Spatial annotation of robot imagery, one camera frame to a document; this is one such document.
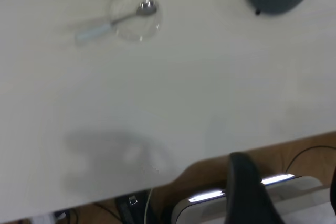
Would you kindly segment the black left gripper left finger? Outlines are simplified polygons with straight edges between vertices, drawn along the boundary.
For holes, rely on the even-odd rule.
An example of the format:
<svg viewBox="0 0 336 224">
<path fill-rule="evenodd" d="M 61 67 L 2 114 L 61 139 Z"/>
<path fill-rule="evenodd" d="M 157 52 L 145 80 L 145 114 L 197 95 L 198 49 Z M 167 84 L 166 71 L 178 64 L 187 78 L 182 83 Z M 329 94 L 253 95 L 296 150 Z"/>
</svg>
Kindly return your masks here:
<svg viewBox="0 0 336 224">
<path fill-rule="evenodd" d="M 259 170 L 249 155 L 231 153 L 228 160 L 225 223 L 283 223 Z"/>
</svg>

